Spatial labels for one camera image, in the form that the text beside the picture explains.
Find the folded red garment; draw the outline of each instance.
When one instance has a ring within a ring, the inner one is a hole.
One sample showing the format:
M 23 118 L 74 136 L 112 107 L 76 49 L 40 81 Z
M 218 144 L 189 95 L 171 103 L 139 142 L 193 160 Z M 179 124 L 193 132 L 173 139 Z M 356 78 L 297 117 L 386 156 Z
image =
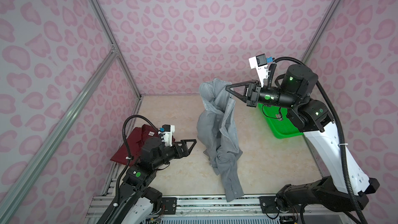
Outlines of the folded red garment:
M 130 135 L 127 137 L 127 143 L 129 144 L 130 153 L 134 156 L 134 159 L 131 161 L 130 166 L 132 166 L 137 159 L 141 155 L 141 148 L 144 146 L 145 142 L 150 137 L 159 137 L 158 132 L 151 126 L 144 124 L 141 128 L 136 127 Z M 126 145 L 123 145 L 117 150 L 117 152 L 111 158 L 111 161 L 115 161 L 117 163 L 127 164 L 127 148 Z

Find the pink heart wallpaper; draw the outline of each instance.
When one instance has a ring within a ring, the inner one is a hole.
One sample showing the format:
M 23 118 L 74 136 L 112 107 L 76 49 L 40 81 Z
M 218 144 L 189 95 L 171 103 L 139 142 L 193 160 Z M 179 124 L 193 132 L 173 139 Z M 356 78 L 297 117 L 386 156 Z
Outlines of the pink heart wallpaper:
M 0 201 L 109 51 L 87 0 L 0 0 Z
M 248 58 L 301 58 L 331 0 L 99 0 L 141 93 L 257 79 Z
M 397 0 L 344 0 L 309 62 L 337 109 L 349 150 L 380 182 L 364 210 L 370 224 L 398 223 L 397 16 Z
M 104 187 L 136 100 L 115 61 L 10 223 L 82 223 Z

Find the green basket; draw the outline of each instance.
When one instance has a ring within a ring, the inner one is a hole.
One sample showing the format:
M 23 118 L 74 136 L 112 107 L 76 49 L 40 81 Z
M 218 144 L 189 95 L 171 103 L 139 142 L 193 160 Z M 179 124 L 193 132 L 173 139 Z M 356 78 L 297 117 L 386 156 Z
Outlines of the green basket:
M 303 135 L 303 133 L 299 132 L 299 130 L 292 124 L 292 122 L 290 122 L 290 120 L 286 118 L 286 108 L 281 109 L 283 115 L 283 120 L 281 121 L 279 119 L 274 119 L 279 117 L 279 107 L 264 107 L 264 112 L 266 113 L 266 115 L 274 118 L 268 118 L 263 114 L 263 104 L 258 104 L 257 107 L 260 109 L 261 114 L 266 119 L 272 133 L 276 138 L 282 139 Z

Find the diagonal metal beam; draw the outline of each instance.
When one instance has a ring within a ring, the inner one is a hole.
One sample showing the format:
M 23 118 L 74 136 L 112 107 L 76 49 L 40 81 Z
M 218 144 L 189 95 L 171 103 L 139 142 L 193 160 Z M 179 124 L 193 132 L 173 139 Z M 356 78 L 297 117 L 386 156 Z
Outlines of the diagonal metal beam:
M 120 52 L 120 48 L 116 42 L 116 39 L 112 33 L 112 30 L 109 26 L 109 23 L 107 21 L 107 18 L 105 17 L 105 14 L 101 8 L 101 5 L 98 0 L 88 0 L 89 3 L 91 4 L 91 7 L 94 10 L 94 13 L 96 14 L 99 23 L 101 24 L 102 29 L 104 30 L 104 34 L 106 35 L 109 44 L 112 46 L 112 48 L 115 49 L 117 53 L 120 53 L 120 56 L 118 57 L 118 60 L 122 66 L 123 73 L 126 75 L 127 80 L 133 89 L 133 92 L 136 94 L 137 98 L 141 97 L 140 91 L 138 90 L 138 87 L 134 81 L 134 78 L 130 72 L 130 69 L 127 66 L 126 60 L 124 59 L 122 53 Z
M 35 184 L 37 178 L 40 176 L 48 161 L 54 155 L 59 144 L 67 135 L 69 129 L 83 110 L 84 106 L 97 89 L 97 86 L 102 81 L 109 67 L 117 58 L 117 53 L 111 51 L 105 60 L 101 63 L 97 71 L 93 74 L 87 84 L 83 87 L 80 94 L 73 101 L 72 105 L 62 117 L 61 121 L 57 124 L 50 136 L 36 153 L 36 155 L 29 162 L 21 176 L 10 188 L 7 195 L 0 205 L 0 223 L 6 224 L 14 216 L 20 204 L 29 193 L 32 186 Z
M 316 48 L 316 45 L 319 43 L 323 33 L 326 31 L 326 28 L 328 27 L 329 23 L 331 22 L 334 14 L 337 12 L 339 9 L 339 6 L 343 0 L 332 0 L 328 9 L 325 12 L 324 17 L 321 20 L 321 23 L 319 24 L 318 29 L 316 29 L 315 35 L 312 38 L 310 44 L 308 45 L 306 51 L 304 52 L 301 61 L 304 62 L 304 64 L 307 64 L 309 61 L 312 52 Z

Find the gray garment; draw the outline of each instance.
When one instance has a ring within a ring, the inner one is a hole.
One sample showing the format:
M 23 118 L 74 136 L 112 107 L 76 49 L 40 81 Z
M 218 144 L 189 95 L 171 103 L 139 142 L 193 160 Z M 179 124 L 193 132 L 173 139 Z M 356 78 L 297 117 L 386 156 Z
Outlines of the gray garment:
M 204 154 L 209 157 L 217 175 L 221 174 L 226 201 L 242 197 L 243 190 L 238 178 L 237 160 L 242 155 L 238 146 L 238 134 L 234 121 L 235 100 L 225 90 L 225 82 L 214 78 L 199 87 L 205 110 L 196 125 L 198 139 L 206 146 Z

